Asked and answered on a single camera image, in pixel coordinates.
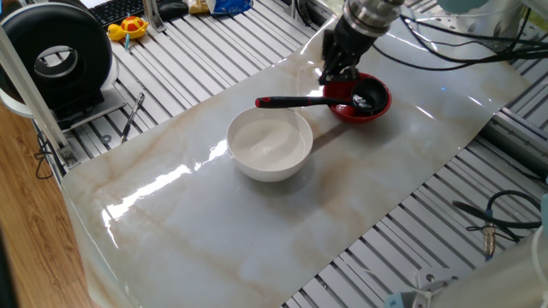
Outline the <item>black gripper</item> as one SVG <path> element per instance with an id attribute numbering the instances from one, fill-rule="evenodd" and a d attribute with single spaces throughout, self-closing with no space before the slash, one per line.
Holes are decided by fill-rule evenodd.
<path id="1" fill-rule="evenodd" d="M 323 71 L 319 84 L 359 79 L 356 65 L 378 38 L 378 30 L 342 17 L 334 30 L 325 30 L 322 41 Z"/>

